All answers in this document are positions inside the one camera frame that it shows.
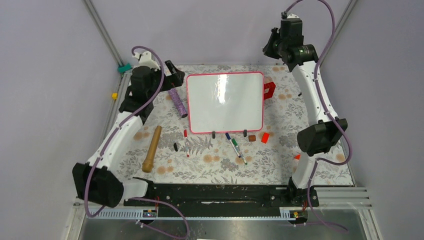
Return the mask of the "pink framed whiteboard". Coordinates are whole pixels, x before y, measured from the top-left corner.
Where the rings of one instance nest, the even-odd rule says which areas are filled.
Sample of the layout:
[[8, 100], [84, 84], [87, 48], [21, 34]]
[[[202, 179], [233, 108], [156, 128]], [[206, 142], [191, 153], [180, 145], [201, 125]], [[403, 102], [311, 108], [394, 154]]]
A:
[[260, 71], [190, 74], [186, 93], [193, 134], [263, 128], [264, 74]]

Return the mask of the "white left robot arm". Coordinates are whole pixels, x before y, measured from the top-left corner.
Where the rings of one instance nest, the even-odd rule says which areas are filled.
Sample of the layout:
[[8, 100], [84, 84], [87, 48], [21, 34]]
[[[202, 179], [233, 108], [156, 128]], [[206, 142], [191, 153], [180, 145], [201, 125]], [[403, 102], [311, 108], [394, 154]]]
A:
[[170, 72], [169, 76], [163, 74], [160, 68], [149, 67], [145, 63], [132, 70], [130, 85], [110, 132], [86, 163], [76, 163], [72, 169], [79, 199], [110, 208], [131, 198], [136, 198], [144, 206], [154, 202], [152, 181], [120, 180], [118, 171], [128, 145], [154, 109], [153, 95], [158, 87], [164, 92], [180, 87], [184, 82], [185, 73], [171, 60], [166, 60], [164, 65]]

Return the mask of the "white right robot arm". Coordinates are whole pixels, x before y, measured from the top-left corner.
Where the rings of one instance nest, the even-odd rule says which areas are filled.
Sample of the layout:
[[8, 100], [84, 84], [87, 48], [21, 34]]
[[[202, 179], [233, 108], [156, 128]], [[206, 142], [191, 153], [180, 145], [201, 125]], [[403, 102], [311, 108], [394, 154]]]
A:
[[287, 201], [301, 205], [313, 192], [317, 158], [323, 157], [342, 137], [348, 122], [332, 107], [325, 87], [320, 86], [319, 57], [312, 44], [304, 43], [303, 22], [297, 15], [282, 17], [262, 52], [282, 62], [296, 80], [306, 106], [308, 127], [297, 134], [301, 150], [295, 173], [287, 186]]

